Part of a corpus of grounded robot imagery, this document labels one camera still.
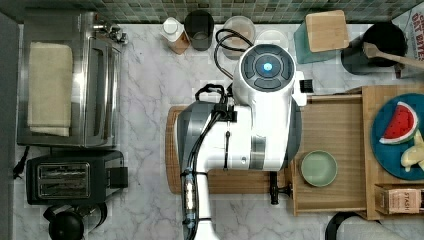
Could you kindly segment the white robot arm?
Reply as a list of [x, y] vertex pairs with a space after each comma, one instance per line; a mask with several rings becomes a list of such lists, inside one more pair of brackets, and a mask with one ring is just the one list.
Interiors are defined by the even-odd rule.
[[293, 57], [275, 44], [257, 44], [239, 58], [229, 90], [207, 84], [218, 102], [196, 99], [177, 117], [184, 240], [218, 240], [211, 218], [208, 172], [277, 172], [297, 154], [302, 134], [300, 90]]

